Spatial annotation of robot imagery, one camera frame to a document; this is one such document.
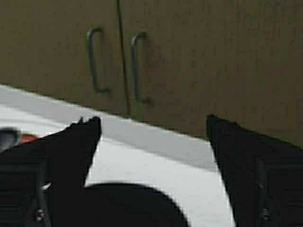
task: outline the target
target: metal handle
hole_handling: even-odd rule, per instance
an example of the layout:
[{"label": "metal handle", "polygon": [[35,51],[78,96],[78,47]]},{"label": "metal handle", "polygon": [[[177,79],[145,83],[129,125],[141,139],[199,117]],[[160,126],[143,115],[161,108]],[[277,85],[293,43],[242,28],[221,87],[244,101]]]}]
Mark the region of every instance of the metal handle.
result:
[{"label": "metal handle", "polygon": [[103,29],[101,27],[95,27],[87,32],[86,41],[87,41],[87,48],[89,54],[89,65],[91,76],[93,78],[93,86],[96,92],[109,92],[109,88],[99,88],[97,83],[97,73],[96,73],[96,65],[93,57],[93,48],[92,48],[92,37],[96,32],[102,32]]},{"label": "metal handle", "polygon": [[136,45],[139,38],[146,38],[146,33],[145,32],[138,33],[132,38],[131,51],[132,51],[133,73],[134,73],[134,93],[137,102],[147,104],[147,103],[151,103],[150,98],[140,99],[139,97],[138,67],[137,67],[137,56],[136,56]]}]

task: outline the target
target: olive green cabinet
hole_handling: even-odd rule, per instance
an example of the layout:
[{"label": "olive green cabinet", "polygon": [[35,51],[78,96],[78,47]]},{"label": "olive green cabinet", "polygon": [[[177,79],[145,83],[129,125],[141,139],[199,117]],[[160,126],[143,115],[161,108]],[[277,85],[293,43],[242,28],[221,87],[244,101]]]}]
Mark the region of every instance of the olive green cabinet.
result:
[{"label": "olive green cabinet", "polygon": [[303,145],[302,7],[120,1],[131,117],[206,138],[210,113]]},{"label": "olive green cabinet", "polygon": [[224,1],[225,116],[303,147],[303,8],[294,1]]},{"label": "olive green cabinet", "polygon": [[223,94],[219,1],[120,1],[131,117],[205,138]]},{"label": "olive green cabinet", "polygon": [[3,1],[0,83],[204,139],[213,113],[303,146],[302,6]]},{"label": "olive green cabinet", "polygon": [[128,116],[117,1],[1,1],[0,32],[1,84]]}]

